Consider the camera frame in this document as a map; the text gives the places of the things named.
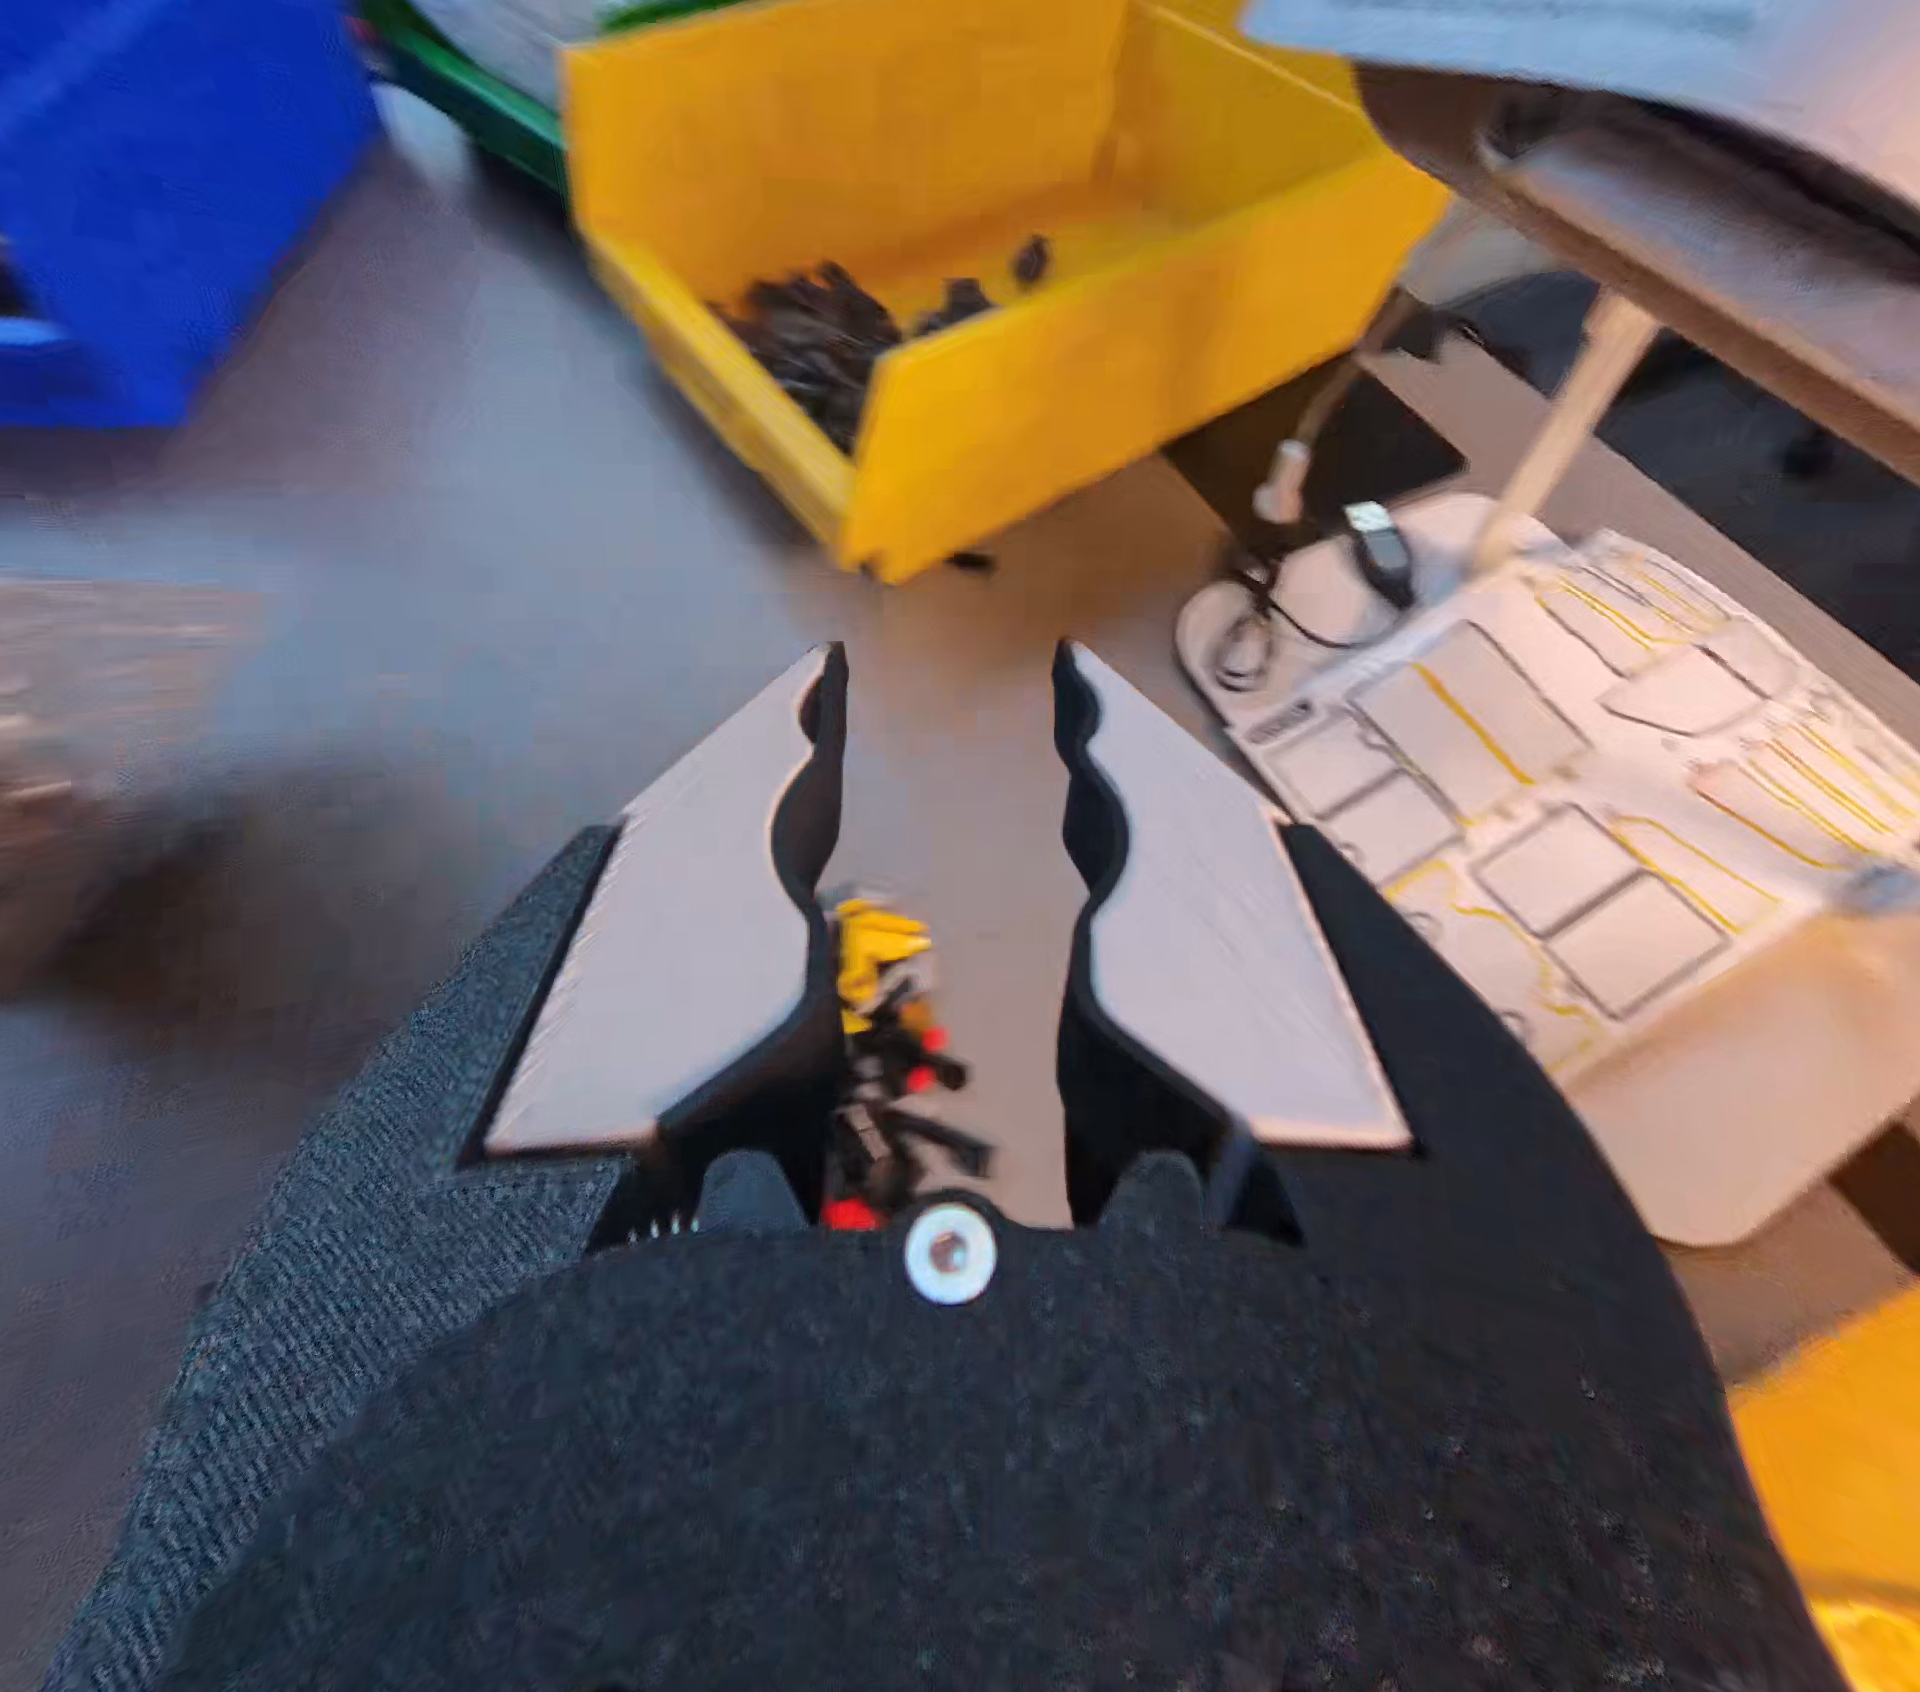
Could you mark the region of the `black box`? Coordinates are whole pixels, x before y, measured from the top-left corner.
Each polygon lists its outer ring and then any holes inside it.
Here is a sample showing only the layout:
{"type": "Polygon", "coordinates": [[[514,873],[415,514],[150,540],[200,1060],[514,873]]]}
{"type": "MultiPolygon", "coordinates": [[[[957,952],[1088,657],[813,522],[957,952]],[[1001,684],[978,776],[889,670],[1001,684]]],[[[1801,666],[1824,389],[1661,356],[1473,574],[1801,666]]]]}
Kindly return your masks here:
{"type": "MultiPolygon", "coordinates": [[[[1240,537],[1260,520],[1254,493],[1310,404],[1338,371],[1334,359],[1283,379],[1258,398],[1177,436],[1166,461],[1240,537]]],[[[1312,444],[1306,515],[1329,523],[1357,502],[1394,505],[1419,497],[1468,468],[1466,456],[1369,371],[1349,385],[1312,444]]]]}

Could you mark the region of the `heap of black building pieces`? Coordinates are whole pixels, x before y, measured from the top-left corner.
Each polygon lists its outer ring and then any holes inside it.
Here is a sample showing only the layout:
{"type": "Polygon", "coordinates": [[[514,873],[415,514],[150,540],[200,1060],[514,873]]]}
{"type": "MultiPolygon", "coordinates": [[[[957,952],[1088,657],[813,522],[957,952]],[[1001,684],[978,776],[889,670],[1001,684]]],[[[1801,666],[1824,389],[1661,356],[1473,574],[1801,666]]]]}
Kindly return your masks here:
{"type": "Polygon", "coordinates": [[[781,279],[760,278],[737,310],[712,308],[768,377],[841,456],[858,448],[880,359],[995,311],[984,283],[948,278],[939,302],[907,321],[847,267],[821,262],[781,279]]]}

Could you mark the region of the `blue storage bin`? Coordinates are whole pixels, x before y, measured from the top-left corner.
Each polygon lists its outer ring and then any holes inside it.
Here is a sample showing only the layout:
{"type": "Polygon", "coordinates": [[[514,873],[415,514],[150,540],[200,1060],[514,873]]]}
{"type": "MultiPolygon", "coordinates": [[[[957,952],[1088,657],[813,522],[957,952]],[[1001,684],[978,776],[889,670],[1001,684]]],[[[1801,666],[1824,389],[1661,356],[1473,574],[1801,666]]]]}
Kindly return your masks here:
{"type": "Polygon", "coordinates": [[[3,425],[181,424],[377,138],[347,0],[1,0],[3,425]]]}

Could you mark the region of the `clear bubble wrap sheet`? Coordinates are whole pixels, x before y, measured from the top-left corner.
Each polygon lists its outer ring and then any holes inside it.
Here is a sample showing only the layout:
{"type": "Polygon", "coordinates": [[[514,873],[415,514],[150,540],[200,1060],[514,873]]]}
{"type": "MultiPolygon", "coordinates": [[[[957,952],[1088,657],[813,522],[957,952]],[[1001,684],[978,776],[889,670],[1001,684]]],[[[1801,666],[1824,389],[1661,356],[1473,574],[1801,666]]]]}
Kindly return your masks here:
{"type": "Polygon", "coordinates": [[[159,852],[258,610],[208,583],[3,574],[3,1000],[159,852]]]}

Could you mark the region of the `pile of small building pieces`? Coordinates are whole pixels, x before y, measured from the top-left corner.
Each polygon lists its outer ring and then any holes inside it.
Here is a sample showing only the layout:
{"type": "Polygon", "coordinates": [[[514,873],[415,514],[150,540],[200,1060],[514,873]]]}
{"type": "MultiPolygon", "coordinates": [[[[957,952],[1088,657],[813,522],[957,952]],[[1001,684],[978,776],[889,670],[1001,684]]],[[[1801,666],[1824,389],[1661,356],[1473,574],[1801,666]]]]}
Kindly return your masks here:
{"type": "Polygon", "coordinates": [[[865,1234],[889,1224],[933,1180],[982,1186],[995,1145],[932,1108],[969,1088],[937,1005],[929,928],[882,896],[828,896],[841,1063],[828,1119],[818,1224],[865,1234]]]}

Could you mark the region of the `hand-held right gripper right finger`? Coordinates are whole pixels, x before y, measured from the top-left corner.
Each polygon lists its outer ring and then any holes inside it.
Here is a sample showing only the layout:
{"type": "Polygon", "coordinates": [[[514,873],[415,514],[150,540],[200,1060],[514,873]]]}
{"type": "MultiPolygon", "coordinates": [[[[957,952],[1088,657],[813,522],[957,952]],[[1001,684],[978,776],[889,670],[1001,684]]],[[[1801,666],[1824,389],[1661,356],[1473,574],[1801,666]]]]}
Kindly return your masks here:
{"type": "Polygon", "coordinates": [[[1213,1226],[1290,1226],[1282,1151],[1414,1151],[1285,839],[1233,767],[1076,639],[1051,655],[1081,890],[1055,1084],[1071,1224],[1170,1151],[1213,1226]]]}

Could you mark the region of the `yellow storage bin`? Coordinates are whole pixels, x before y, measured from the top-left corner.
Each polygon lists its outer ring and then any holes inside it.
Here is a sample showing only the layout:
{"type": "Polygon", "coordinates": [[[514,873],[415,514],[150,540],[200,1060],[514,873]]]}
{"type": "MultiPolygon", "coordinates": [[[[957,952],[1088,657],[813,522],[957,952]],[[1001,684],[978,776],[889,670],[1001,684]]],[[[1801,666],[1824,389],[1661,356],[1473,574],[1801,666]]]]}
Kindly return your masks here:
{"type": "Polygon", "coordinates": [[[571,216],[662,373],[902,581],[1349,347],[1446,193],[1247,0],[752,0],[561,62],[571,216]],[[821,263],[910,329],[851,453],[727,319],[821,263]]]}
{"type": "Polygon", "coordinates": [[[1850,1687],[1918,1686],[1918,1290],[1732,1390],[1772,1535],[1850,1687]]]}

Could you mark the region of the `grey desk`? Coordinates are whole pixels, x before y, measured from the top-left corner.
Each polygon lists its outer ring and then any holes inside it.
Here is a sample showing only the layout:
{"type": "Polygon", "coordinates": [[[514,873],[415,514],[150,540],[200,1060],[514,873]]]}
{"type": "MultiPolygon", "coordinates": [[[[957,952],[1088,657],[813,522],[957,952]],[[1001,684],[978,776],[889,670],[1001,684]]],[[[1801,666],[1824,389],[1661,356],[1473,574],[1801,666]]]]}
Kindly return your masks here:
{"type": "Polygon", "coordinates": [[[3,569],[208,583],[242,659],[187,845],[3,1005],[3,1687],[112,1554],[201,1302],[370,1051],[585,824],[803,650],[849,659],[828,883],[935,937],[989,1191],[1068,1219],[1081,883],[1055,642],[1198,737],[1172,655],[1223,528],[1163,458],[889,588],[662,381],[564,221],[418,99],[180,429],[3,436],[3,569]]]}

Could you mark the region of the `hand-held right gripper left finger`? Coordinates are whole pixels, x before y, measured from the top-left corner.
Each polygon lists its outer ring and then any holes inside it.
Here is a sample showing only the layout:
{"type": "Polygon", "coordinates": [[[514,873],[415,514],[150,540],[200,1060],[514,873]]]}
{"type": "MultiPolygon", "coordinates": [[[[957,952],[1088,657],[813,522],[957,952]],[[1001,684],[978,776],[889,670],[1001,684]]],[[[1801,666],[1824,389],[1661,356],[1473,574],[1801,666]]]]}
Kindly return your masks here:
{"type": "Polygon", "coordinates": [[[844,814],[849,659],[788,670],[621,810],[480,1128],[487,1161],[616,1157],[644,1219],[730,1151],[821,1210],[846,1076],[819,882],[844,814]]]}

